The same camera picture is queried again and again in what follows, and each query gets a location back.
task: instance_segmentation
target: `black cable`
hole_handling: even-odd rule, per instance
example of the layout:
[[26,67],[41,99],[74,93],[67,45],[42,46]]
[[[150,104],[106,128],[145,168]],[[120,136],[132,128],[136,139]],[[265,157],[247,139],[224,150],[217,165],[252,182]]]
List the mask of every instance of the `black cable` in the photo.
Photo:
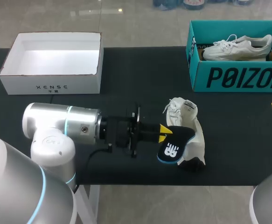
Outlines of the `black cable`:
[[88,164],[89,164],[89,161],[90,159],[96,154],[96,153],[99,153],[99,152],[105,152],[105,153],[110,153],[110,149],[109,148],[101,148],[101,149],[96,149],[94,150],[92,153],[90,153],[90,155],[88,156],[88,159],[86,161],[86,164],[85,164],[85,167],[84,169],[81,171],[81,175],[79,177],[79,180],[77,181],[77,185],[75,187],[75,189],[73,190],[74,194],[77,192],[79,186],[80,186],[80,183],[82,182],[82,177],[84,175],[86,175],[86,172],[87,172],[87,167],[88,167]]

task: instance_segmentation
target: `black table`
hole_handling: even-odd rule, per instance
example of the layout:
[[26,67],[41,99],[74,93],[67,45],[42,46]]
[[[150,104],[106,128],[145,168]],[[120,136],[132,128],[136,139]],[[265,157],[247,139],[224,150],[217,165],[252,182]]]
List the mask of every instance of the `black table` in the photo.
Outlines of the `black table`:
[[[7,55],[0,49],[0,68]],[[83,184],[257,185],[272,173],[272,94],[194,93],[184,47],[106,48],[99,95],[8,96],[0,82],[0,138],[29,156],[22,114],[31,102],[99,108],[104,115],[130,115],[136,101],[141,120],[166,123],[173,97],[198,105],[205,137],[206,169],[186,172],[157,160],[158,145],[141,142],[138,157],[121,149],[96,154]],[[76,144],[77,168],[98,146]]]

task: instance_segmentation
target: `white sneaker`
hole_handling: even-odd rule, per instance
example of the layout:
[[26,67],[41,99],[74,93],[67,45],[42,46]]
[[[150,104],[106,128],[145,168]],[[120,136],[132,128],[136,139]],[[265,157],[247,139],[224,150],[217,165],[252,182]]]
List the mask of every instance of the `white sneaker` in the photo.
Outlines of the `white sneaker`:
[[197,119],[197,105],[189,100],[178,97],[171,99],[170,103],[165,107],[164,112],[166,109],[168,126],[189,127],[195,131],[195,136],[186,144],[183,157],[177,164],[180,165],[183,161],[189,161],[195,157],[198,157],[205,164],[205,143],[203,131]]
[[214,42],[214,45],[202,51],[208,61],[265,61],[272,49],[272,35],[263,38],[242,36],[237,39],[231,34],[227,40]]

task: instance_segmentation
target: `open box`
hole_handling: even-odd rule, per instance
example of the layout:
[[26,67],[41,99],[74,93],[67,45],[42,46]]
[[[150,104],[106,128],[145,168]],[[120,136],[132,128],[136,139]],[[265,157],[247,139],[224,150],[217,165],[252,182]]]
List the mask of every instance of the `open box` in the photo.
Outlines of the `open box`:
[[272,92],[269,61],[202,61],[201,51],[213,42],[272,35],[272,21],[191,21],[186,54],[192,88],[197,92]]
[[17,35],[0,71],[9,95],[99,93],[101,33]]

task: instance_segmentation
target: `tiled floor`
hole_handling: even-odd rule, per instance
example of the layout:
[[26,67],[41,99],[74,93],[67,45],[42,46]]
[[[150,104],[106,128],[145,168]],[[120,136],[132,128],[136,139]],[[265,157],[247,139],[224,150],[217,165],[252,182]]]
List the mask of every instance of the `tiled floor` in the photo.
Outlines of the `tiled floor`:
[[106,47],[185,45],[195,19],[272,19],[272,0],[248,7],[207,4],[200,11],[158,11],[152,0],[0,0],[0,48],[18,32],[100,31]]
[[253,187],[101,186],[98,224],[251,224]]
[[[0,48],[19,32],[100,31],[105,47],[185,45],[195,19],[272,19],[272,0],[248,7],[158,11],[152,0],[0,0]],[[252,187],[102,186],[99,224],[251,224]]]

